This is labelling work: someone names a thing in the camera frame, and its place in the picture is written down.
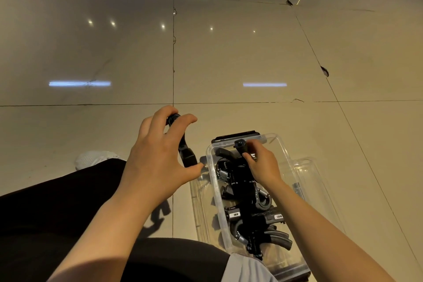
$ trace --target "person's left hand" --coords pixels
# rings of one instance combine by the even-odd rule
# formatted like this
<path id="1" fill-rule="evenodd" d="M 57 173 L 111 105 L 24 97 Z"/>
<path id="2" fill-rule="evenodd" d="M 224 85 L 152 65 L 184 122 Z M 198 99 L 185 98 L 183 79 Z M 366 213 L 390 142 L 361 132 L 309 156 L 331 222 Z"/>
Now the person's left hand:
<path id="1" fill-rule="evenodd" d="M 197 118 L 192 114 L 180 116 L 163 133 L 167 117 L 177 112 L 176 108 L 165 106 L 143 120 L 116 196 L 140 203 L 148 201 L 152 211 L 181 185 L 200 176 L 202 163 L 185 168 L 178 162 L 178 144 L 188 125 Z"/>

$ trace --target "hand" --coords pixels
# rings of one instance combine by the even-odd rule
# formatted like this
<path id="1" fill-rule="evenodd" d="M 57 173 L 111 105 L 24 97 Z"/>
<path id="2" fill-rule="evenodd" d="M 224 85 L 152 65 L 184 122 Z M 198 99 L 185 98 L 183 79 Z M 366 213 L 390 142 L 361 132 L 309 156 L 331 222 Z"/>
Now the hand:
<path id="1" fill-rule="evenodd" d="M 266 149 L 260 141 L 250 139 L 247 141 L 247 145 L 248 151 L 256 154 L 257 161 L 254 161 L 248 153 L 243 153 L 242 156 L 248 162 L 248 166 L 256 181 L 270 192 L 275 184 L 283 182 L 280 177 L 278 161 L 274 154 Z"/>
<path id="2" fill-rule="evenodd" d="M 183 115 L 163 134 L 167 117 L 177 112 L 176 108 L 165 106 L 143 120 L 116 196 L 135 203 L 148 201 L 152 211 L 181 185 L 200 176 L 202 163 L 185 168 L 178 162 L 178 144 L 188 125 L 197 118 Z"/>

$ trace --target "white sneaker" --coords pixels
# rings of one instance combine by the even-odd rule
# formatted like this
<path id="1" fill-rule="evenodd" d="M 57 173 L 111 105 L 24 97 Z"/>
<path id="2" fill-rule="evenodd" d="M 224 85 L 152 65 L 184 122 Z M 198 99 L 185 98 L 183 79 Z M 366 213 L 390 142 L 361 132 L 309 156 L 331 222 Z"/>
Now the white sneaker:
<path id="1" fill-rule="evenodd" d="M 113 152 L 109 152 L 106 150 L 91 150 L 82 153 L 77 157 L 77 159 L 75 160 L 75 168 L 77 171 L 79 171 L 80 169 L 85 169 L 87 167 L 94 166 L 110 158 L 118 158 L 123 160 L 119 157 L 119 155 Z"/>

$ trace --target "person's right arm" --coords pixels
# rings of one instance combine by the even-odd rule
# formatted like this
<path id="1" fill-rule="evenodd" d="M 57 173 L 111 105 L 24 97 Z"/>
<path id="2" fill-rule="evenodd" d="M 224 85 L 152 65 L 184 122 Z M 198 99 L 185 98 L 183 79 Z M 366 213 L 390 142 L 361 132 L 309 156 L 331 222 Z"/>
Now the person's right arm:
<path id="1" fill-rule="evenodd" d="M 257 140 L 248 141 L 248 146 L 257 157 L 254 161 L 248 153 L 243 154 L 254 178 L 276 201 L 318 281 L 394 281 L 370 255 L 283 182 L 271 151 Z"/>

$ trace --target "clear plastic box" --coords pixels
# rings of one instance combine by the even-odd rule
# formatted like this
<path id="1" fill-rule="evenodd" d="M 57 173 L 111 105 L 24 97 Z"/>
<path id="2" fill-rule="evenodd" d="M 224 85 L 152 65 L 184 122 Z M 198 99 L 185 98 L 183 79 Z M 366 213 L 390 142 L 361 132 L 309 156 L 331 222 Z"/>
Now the clear plastic box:
<path id="1" fill-rule="evenodd" d="M 256 135 L 244 139 L 258 139 L 268 150 L 272 151 L 278 160 L 280 173 L 285 183 L 343 231 L 328 188 L 323 183 L 311 158 L 292 161 L 283 142 L 276 134 Z M 227 253 L 251 256 L 245 246 L 230 233 L 224 206 L 232 206 L 232 204 L 230 201 L 222 200 L 220 187 L 225 183 L 217 180 L 215 170 L 216 162 L 219 160 L 219 157 L 215 156 L 216 149 L 222 147 L 236 151 L 234 142 L 233 139 L 214 143 L 207 148 L 206 157 L 200 158 L 201 162 L 205 162 L 205 158 L 207 159 L 207 166 L 203 169 L 201 176 L 190 183 L 195 224 L 199 241 L 212 244 Z M 292 248 L 288 251 L 274 244 L 262 245 L 263 263 L 278 281 L 290 281 L 309 271 L 309 268 L 288 226 L 278 223 L 277 228 L 279 231 L 289 234 L 290 239 L 293 240 Z"/>

